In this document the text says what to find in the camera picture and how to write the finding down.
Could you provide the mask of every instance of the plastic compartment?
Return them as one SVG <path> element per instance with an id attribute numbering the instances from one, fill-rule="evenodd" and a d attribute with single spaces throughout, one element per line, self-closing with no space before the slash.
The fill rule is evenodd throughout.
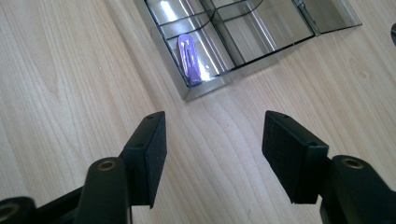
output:
<path id="1" fill-rule="evenodd" d="M 292 52 L 290 47 L 320 32 L 360 22 L 347 0 L 135 1 L 146 7 L 140 13 L 185 100 L 275 63 Z M 334 10 L 323 15 L 329 5 Z M 202 80 L 198 84 L 189 83 L 180 65 L 177 38 L 183 34 L 194 39 Z"/>
<path id="2" fill-rule="evenodd" d="M 290 0 L 262 1 L 251 13 L 229 18 L 225 25 L 246 62 L 313 35 Z"/>
<path id="3" fill-rule="evenodd" d="M 147 0 L 146 3 L 159 25 L 215 9 L 210 1 L 199 0 Z"/>
<path id="4" fill-rule="evenodd" d="M 201 71 L 201 80 L 208 81 L 213 77 L 235 67 L 232 56 L 223 45 L 216 31 L 217 24 L 209 22 L 203 28 L 190 32 L 194 39 L 198 64 Z M 177 48 L 177 37 L 167 40 L 172 56 L 180 71 L 180 56 Z"/>

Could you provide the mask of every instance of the screw hole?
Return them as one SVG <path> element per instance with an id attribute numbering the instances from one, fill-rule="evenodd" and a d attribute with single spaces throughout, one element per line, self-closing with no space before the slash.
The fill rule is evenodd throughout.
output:
<path id="1" fill-rule="evenodd" d="M 113 169 L 116 166 L 114 161 L 103 161 L 98 165 L 98 170 L 100 171 L 108 171 Z"/>
<path id="2" fill-rule="evenodd" d="M 0 222 L 9 219 L 14 216 L 18 210 L 20 210 L 20 205 L 17 203 L 7 203 L 0 207 Z"/>
<path id="3" fill-rule="evenodd" d="M 352 159 L 344 159 L 344 160 L 343 160 L 343 163 L 344 163 L 346 166 L 350 167 L 350 168 L 354 168 L 354 169 L 361 169 L 361 168 L 363 168 L 363 164 L 361 164 L 361 162 L 355 161 L 355 160 L 352 160 Z"/>

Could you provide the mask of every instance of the purple object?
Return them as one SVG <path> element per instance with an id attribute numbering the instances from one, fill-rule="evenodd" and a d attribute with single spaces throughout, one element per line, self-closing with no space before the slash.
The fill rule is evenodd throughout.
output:
<path id="1" fill-rule="evenodd" d="M 181 63 L 187 80 L 191 85 L 200 83 L 202 81 L 201 72 L 199 70 L 194 39 L 191 35 L 180 35 L 177 39 L 177 45 L 180 50 Z"/>

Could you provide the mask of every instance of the wooden table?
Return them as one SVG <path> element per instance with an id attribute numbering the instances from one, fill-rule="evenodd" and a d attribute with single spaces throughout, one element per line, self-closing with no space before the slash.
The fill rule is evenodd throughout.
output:
<path id="1" fill-rule="evenodd" d="M 320 201 L 290 204 L 262 155 L 266 110 L 396 189 L 396 1 L 350 3 L 363 26 L 186 103 L 132 0 L 0 0 L 0 200 L 39 206 L 80 187 L 160 110 L 168 157 L 154 209 L 134 207 L 135 223 L 320 223 Z"/>

